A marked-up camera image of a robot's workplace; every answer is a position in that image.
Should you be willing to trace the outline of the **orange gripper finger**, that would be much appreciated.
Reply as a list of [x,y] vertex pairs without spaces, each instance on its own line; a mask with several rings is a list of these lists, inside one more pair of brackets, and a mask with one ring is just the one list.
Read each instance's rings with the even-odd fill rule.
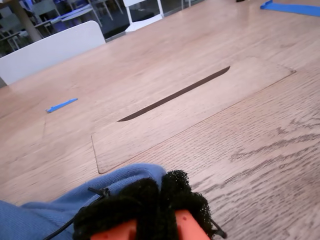
[[189,211],[209,239],[213,239],[213,220],[208,201],[200,193],[192,192],[184,171],[173,170],[162,177],[161,207],[171,212]]
[[94,234],[135,220],[137,240],[176,240],[172,199],[177,190],[177,181],[172,176],[163,176],[161,186],[151,178],[137,180],[118,194],[81,208],[75,215],[72,238],[88,240]]

